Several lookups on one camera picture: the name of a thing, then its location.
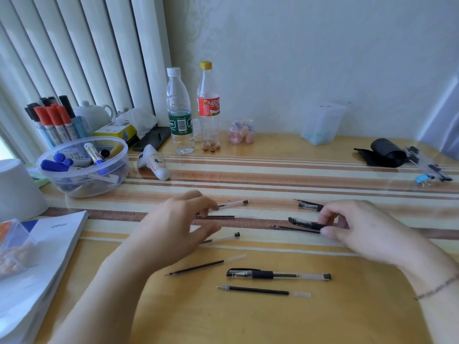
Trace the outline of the person's left hand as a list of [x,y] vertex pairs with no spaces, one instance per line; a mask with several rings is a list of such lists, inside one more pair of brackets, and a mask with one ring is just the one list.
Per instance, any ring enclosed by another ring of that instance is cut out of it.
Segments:
[[[189,240],[195,216],[217,210],[217,202],[197,190],[170,198],[148,213],[131,234],[135,252],[152,271],[175,264],[198,247]],[[219,224],[207,221],[203,225]]]

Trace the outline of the black pen cap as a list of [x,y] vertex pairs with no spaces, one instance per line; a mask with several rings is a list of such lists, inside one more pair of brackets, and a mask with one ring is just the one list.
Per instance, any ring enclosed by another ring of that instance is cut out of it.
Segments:
[[295,199],[296,202],[298,202],[298,207],[306,210],[311,210],[315,212],[321,212],[323,209],[323,205],[314,203],[314,202],[309,202],[305,200],[300,200],[300,199]]
[[290,224],[302,227],[307,230],[313,230],[313,231],[320,231],[322,228],[324,228],[326,225],[319,224],[316,222],[311,222],[307,220],[302,220],[298,218],[293,218],[293,217],[288,217],[288,221]]

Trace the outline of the person's right forearm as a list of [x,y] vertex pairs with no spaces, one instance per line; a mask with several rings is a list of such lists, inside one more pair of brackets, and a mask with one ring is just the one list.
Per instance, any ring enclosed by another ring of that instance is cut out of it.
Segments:
[[430,241],[401,270],[411,284],[434,344],[459,344],[459,263]]

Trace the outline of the person's left forearm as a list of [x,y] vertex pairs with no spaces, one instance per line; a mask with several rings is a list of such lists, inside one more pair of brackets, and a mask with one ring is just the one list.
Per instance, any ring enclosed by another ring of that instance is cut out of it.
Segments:
[[141,293],[152,273],[172,264],[176,237],[138,232],[110,254],[49,344],[128,344]]

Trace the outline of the black cloth pouch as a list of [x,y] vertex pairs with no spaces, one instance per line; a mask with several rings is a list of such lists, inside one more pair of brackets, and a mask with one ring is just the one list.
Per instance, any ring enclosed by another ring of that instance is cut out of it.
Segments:
[[353,150],[358,153],[367,166],[381,167],[381,157],[375,151],[357,148],[354,148]]

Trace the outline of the black bag roll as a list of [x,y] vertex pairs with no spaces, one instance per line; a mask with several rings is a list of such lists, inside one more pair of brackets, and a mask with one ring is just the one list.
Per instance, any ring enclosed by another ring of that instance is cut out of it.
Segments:
[[380,167],[398,168],[408,162],[404,150],[386,138],[378,138],[370,144],[374,163]]

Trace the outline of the white gourd shaped ornament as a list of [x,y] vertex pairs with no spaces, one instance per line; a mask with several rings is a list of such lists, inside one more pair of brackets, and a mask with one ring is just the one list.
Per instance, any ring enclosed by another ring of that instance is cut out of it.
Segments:
[[165,162],[158,154],[157,150],[151,145],[147,144],[139,156],[137,161],[137,168],[149,168],[153,174],[161,181],[168,180],[170,178],[170,172]]

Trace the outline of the translucent plastic container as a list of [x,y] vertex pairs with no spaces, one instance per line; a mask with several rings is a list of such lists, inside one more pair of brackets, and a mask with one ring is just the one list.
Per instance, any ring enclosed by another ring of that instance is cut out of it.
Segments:
[[314,146],[333,142],[347,110],[345,105],[330,102],[308,108],[301,138]]

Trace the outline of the clear jar of pink sweets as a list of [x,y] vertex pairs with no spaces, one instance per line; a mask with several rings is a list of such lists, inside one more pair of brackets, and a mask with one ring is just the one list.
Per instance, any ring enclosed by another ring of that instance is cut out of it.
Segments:
[[255,124],[250,119],[234,120],[227,129],[228,142],[234,145],[252,144],[255,134]]

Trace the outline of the red label yellow cap bottle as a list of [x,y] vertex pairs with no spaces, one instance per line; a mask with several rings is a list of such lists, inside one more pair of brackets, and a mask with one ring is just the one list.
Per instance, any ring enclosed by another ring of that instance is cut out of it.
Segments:
[[197,86],[197,110],[201,126],[204,151],[220,149],[220,94],[213,74],[211,61],[200,62],[201,76]]

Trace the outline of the yellow cardboard box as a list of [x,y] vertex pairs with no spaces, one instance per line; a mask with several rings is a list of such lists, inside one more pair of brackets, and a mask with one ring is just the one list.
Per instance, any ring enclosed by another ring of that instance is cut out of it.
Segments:
[[129,141],[136,135],[136,129],[128,121],[122,122],[121,125],[111,122],[93,133],[93,136],[95,137],[116,137],[123,139],[125,142]]

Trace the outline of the clear blue pen holder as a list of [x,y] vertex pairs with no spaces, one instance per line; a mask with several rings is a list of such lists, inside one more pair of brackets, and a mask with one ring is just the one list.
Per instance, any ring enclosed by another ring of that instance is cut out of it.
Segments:
[[61,144],[72,141],[70,134],[76,136],[76,139],[90,137],[90,130],[87,127],[82,117],[77,116],[70,119],[71,123],[62,124],[60,126],[54,126],[51,124],[43,124],[42,120],[39,119],[36,122],[37,130],[41,134],[42,138],[46,141],[50,148],[59,146]]

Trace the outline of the stack of white paper booklets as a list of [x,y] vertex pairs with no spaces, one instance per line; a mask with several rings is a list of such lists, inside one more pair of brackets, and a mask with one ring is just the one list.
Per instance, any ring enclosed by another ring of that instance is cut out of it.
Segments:
[[21,222],[36,251],[25,272],[0,281],[0,344],[33,344],[87,219],[80,211]]

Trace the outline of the bunch of red black markers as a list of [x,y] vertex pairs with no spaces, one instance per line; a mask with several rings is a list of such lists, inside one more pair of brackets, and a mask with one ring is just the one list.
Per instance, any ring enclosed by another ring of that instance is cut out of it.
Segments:
[[[70,119],[76,117],[68,101],[61,105],[53,96],[40,98],[39,103],[30,103],[24,110],[35,125],[39,119],[46,125],[49,124],[49,119],[51,119],[51,124],[57,127],[71,123]],[[77,140],[76,136],[72,134],[70,136],[73,141]]]

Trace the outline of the white vertical window blinds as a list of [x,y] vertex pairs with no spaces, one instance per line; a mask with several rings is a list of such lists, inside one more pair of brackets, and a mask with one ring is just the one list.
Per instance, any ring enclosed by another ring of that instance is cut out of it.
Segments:
[[35,162],[49,147],[25,107],[60,95],[166,127],[170,63],[163,0],[0,0],[0,145]]

